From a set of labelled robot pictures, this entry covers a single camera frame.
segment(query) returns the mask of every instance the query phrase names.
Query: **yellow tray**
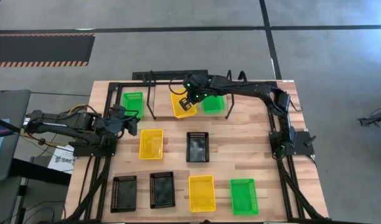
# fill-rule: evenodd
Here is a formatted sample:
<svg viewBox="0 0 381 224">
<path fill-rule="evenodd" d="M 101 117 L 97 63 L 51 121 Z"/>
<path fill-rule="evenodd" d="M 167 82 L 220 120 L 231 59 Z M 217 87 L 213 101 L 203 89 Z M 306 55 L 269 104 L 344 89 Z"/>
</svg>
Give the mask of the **yellow tray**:
<svg viewBox="0 0 381 224">
<path fill-rule="evenodd" d="M 214 212 L 215 193 L 212 175 L 189 177 L 189 208 L 191 212 Z"/>
<path fill-rule="evenodd" d="M 139 142 L 139 159 L 161 159 L 163 157 L 163 130 L 144 129 Z"/>
<path fill-rule="evenodd" d="M 185 92 L 185 88 L 181 88 L 180 90 L 174 90 L 176 93 L 183 93 Z M 174 116 L 176 118 L 186 118 L 189 116 L 193 116 L 197 113 L 196 106 L 192 105 L 191 108 L 187 111 L 182 109 L 182 106 L 179 104 L 179 101 L 186 97 L 186 93 L 182 95 L 176 95 L 171 93 L 171 105 L 172 109 L 174 110 Z"/>
</svg>

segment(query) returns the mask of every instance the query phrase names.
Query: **floor mat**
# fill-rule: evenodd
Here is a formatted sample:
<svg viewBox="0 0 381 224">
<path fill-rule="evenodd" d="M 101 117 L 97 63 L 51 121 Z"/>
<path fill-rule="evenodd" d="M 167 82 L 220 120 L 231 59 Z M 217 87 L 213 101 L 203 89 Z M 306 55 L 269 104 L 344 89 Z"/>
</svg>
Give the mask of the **floor mat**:
<svg viewBox="0 0 381 224">
<path fill-rule="evenodd" d="M 86 66 L 95 34 L 0 34 L 0 67 Z"/>
</svg>

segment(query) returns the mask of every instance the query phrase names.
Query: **green basket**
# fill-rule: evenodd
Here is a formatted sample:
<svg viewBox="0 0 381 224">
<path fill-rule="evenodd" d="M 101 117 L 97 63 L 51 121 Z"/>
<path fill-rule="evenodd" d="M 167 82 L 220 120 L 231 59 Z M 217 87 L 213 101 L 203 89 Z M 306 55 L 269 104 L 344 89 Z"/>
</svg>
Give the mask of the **green basket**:
<svg viewBox="0 0 381 224">
<path fill-rule="evenodd" d="M 136 110 L 138 111 L 137 118 L 143 117 L 143 92 L 136 93 L 124 93 L 123 94 L 123 106 L 127 110 Z M 136 112 L 126 112 L 125 115 L 131 116 L 135 115 Z"/>
<path fill-rule="evenodd" d="M 202 101 L 204 113 L 213 114 L 220 113 L 225 108 L 222 96 L 209 96 Z"/>
<path fill-rule="evenodd" d="M 230 194 L 234 215 L 258 215 L 254 179 L 230 180 Z"/>
</svg>

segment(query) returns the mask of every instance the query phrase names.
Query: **concrete floor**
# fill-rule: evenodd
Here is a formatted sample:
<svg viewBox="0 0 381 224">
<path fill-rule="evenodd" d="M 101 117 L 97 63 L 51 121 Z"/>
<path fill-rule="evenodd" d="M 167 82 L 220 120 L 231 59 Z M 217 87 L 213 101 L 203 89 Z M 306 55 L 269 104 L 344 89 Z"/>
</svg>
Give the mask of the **concrete floor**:
<svg viewBox="0 0 381 224">
<path fill-rule="evenodd" d="M 266 0 L 266 6 L 271 26 L 381 24 L 379 0 Z M 0 3 L 0 30 L 262 25 L 257 0 Z M 296 80 L 307 127 L 317 135 L 316 162 L 330 217 L 381 223 L 381 128 L 363 128 L 356 120 L 381 107 L 381 30 L 273 31 L 273 38 L 282 77 Z M 187 69 L 275 78 L 265 31 L 107 33 L 96 35 L 89 66 L 0 68 L 0 90 L 89 95 L 94 80 Z M 58 113 L 87 101 L 33 94 L 29 111 Z M 39 153 L 21 141 L 16 157 Z"/>
</svg>

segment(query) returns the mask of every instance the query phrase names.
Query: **black tray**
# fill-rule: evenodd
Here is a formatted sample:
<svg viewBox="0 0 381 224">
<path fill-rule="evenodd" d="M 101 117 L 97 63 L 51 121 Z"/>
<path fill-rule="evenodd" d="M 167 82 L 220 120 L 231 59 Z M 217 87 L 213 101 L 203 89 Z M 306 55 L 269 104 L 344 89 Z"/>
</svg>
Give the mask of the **black tray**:
<svg viewBox="0 0 381 224">
<path fill-rule="evenodd" d="M 186 133 L 186 162 L 209 161 L 209 133 Z"/>
<path fill-rule="evenodd" d="M 160 172 L 151 174 L 151 208 L 174 206 L 176 206 L 174 173 Z"/>
<path fill-rule="evenodd" d="M 114 177 L 110 212 L 136 210 L 136 176 Z"/>
</svg>

